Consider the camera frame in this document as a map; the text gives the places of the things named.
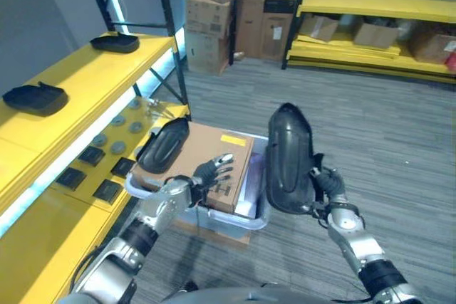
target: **yellow label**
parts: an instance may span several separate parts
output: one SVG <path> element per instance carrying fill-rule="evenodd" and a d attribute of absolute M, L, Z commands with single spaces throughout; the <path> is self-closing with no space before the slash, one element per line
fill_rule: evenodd
<path fill-rule="evenodd" d="M 245 139 L 232 137 L 231 135 L 222 135 L 220 140 L 223 142 L 230 142 L 232 144 L 245 146 Z"/>

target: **round metal part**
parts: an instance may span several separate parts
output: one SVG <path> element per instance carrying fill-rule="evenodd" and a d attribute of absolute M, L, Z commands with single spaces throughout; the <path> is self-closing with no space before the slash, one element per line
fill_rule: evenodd
<path fill-rule="evenodd" d="M 114 119 L 112 119 L 111 124 L 113 126 L 121 126 L 125 124 L 125 117 L 123 117 L 122 115 L 117 115 L 116 117 L 114 117 Z"/>
<path fill-rule="evenodd" d="M 127 149 L 127 145 L 122 140 L 114 142 L 110 148 L 111 153 L 113 153 L 113 154 L 122 154 L 122 153 L 124 153 L 124 151 L 126 149 Z"/>
<path fill-rule="evenodd" d="M 141 121 L 135 121 L 129 126 L 128 130 L 132 133 L 141 132 L 143 130 L 143 124 Z"/>
<path fill-rule="evenodd" d="M 137 110 L 139 107 L 141 107 L 141 102 L 138 99 L 133 99 L 128 104 L 128 107 L 132 110 Z"/>
<path fill-rule="evenodd" d="M 106 145 L 107 141 L 108 137 L 106 137 L 104 133 L 100 133 L 93 138 L 92 144 L 94 144 L 96 147 L 102 147 Z"/>

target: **black metal shelf frame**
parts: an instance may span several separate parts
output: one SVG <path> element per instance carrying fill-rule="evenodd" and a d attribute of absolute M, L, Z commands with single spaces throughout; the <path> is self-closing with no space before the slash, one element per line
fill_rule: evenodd
<path fill-rule="evenodd" d="M 286 38 L 284 56 L 282 57 L 282 69 L 286 69 L 288 65 L 288 59 L 286 57 L 288 55 L 288 51 L 291 49 L 291 44 L 293 43 L 294 36 L 296 35 L 296 32 L 298 31 L 299 26 L 302 22 L 303 14 L 300 14 L 299 17 L 296 16 L 299 5 L 301 5 L 301 3 L 302 0 L 296 0 L 296 3 L 294 4 L 293 20 L 291 21 L 288 37 Z"/>
<path fill-rule="evenodd" d="M 173 87 L 171 87 L 171 85 L 165 80 L 165 78 L 160 76 L 156 70 L 154 70 L 153 68 L 150 68 L 150 71 L 160 81 L 160 84 L 165 86 L 183 105 L 187 105 L 189 108 L 189 111 L 190 111 L 190 104 L 188 103 L 187 89 L 185 87 L 184 74 L 182 72 L 182 64 L 181 64 L 182 62 L 180 60 L 179 48 L 177 46 L 177 42 L 176 42 L 176 38 L 175 38 L 176 32 L 175 32 L 174 19 L 172 17 L 172 9 L 171 9 L 170 0 L 161 0 L 163 13 L 165 15 L 165 23 L 133 23 L 130 21 L 113 21 L 111 19 L 111 15 L 108 10 L 108 5 L 110 3 L 110 0 L 95 0 L 95 1 L 98 5 L 98 8 L 100 9 L 101 16 L 103 17 L 106 28 L 109 31 L 116 31 L 116 29 L 115 29 L 116 25 L 139 26 L 139 27 L 144 27 L 144 28 L 166 28 L 167 29 L 168 36 L 173 37 L 175 40 L 176 48 L 175 48 L 175 51 L 173 49 L 172 57 L 173 57 L 174 63 L 175 63 L 175 70 L 176 70 L 176 74 L 177 74 L 177 82 L 179 84 L 180 94 Z M 141 96 L 140 89 L 136 83 L 133 85 L 133 89 L 134 89 L 136 95 Z"/>

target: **gray carpet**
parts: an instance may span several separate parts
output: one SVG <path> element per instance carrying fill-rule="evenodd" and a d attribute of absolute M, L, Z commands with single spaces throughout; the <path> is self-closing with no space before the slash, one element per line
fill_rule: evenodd
<path fill-rule="evenodd" d="M 185 77 L 193 120 L 207 125 L 267 135 L 273 111 L 284 102 L 297 104 L 312 124 L 316 151 L 340 170 L 350 200 L 388 257 L 426 303 L 455 303 L 452 87 L 283 71 L 255 59 L 220 78 L 188 71 Z M 157 98 L 173 100 L 164 88 Z M 322 298 L 367 297 L 324 229 L 310 217 L 277 211 L 244 251 L 171 229 L 137 276 L 133 302 L 157 303 L 189 278 L 203 288 L 272 281 Z"/>

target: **yellow board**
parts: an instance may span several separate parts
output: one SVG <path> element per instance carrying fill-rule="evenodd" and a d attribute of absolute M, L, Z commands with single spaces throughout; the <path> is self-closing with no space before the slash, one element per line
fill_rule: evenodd
<path fill-rule="evenodd" d="M 313 49 L 294 48 L 289 50 L 288 56 L 290 59 L 292 59 L 293 57 L 316 58 L 320 60 L 340 61 L 344 63 L 368 64 L 371 66 L 378 66 L 379 68 L 401 68 L 415 72 L 418 71 L 427 73 L 439 73 L 443 75 L 448 75 L 450 77 L 450 72 L 447 69 L 446 65 L 417 62 L 410 55 L 405 46 L 402 47 L 401 55 L 397 58 L 376 58 L 371 56 L 341 53 L 340 51 L 332 50 L 327 50 L 323 52 Z"/>
<path fill-rule="evenodd" d="M 371 56 L 385 56 L 385 57 L 396 57 L 400 54 L 400 46 L 394 43 L 392 46 L 386 49 L 370 47 L 370 46 L 359 46 L 353 42 L 353 37 L 349 33 L 336 32 L 329 42 L 321 41 L 306 35 L 298 35 L 296 40 L 293 42 L 294 46 L 300 46 L 302 48 L 320 48 L 332 51 L 345 51 L 351 53 L 361 53 Z"/>
<path fill-rule="evenodd" d="M 0 169 L 0 214 L 165 51 L 175 49 L 173 37 L 138 36 L 140 47 L 132 53 L 89 44 L 32 78 L 28 84 L 42 81 L 67 92 L 68 104 L 54 115 L 21 113 L 0 100 L 0 165 L 16 159 L 14 167 Z"/>
<path fill-rule="evenodd" d="M 130 196 L 122 190 L 112 205 L 92 197 L 98 185 L 109 179 L 119 184 L 123 179 L 110 170 L 120 157 L 135 159 L 134 150 L 143 145 L 151 127 L 161 127 L 174 117 L 188 114 L 188 107 L 162 103 L 164 109 L 154 108 L 146 114 L 145 100 L 138 110 L 126 108 L 121 112 L 125 124 L 109 125 L 103 133 L 108 142 L 102 149 L 106 155 L 96 167 L 79 161 L 87 174 L 75 191 L 53 183 L 0 240 L 1 303 L 54 303 L 68 292 L 71 276 L 84 256 L 97 246 L 117 219 Z M 127 133 L 130 123 L 141 121 L 141 132 Z M 110 142 L 122 140 L 127 149 L 123 154 L 110 153 Z"/>
<path fill-rule="evenodd" d="M 456 78 L 451 76 L 439 76 L 425 73 L 417 73 L 412 70 L 397 70 L 397 69 L 388 69 L 388 68 L 376 68 L 371 65 L 356 65 L 356 64 L 342 64 L 334 63 L 327 60 L 315 59 L 290 59 L 288 61 L 289 65 L 292 66 L 309 66 L 309 67 L 319 67 L 319 68 L 334 68 L 334 69 L 343 69 L 343 70 L 353 70 L 353 71 L 362 71 L 365 73 L 375 73 L 383 75 L 393 75 L 401 76 L 406 78 L 418 78 L 421 80 L 436 81 L 442 83 L 452 83 L 456 84 Z"/>
<path fill-rule="evenodd" d="M 445 0 L 303 0 L 302 12 L 361 14 L 422 21 L 456 22 L 456 1 Z"/>

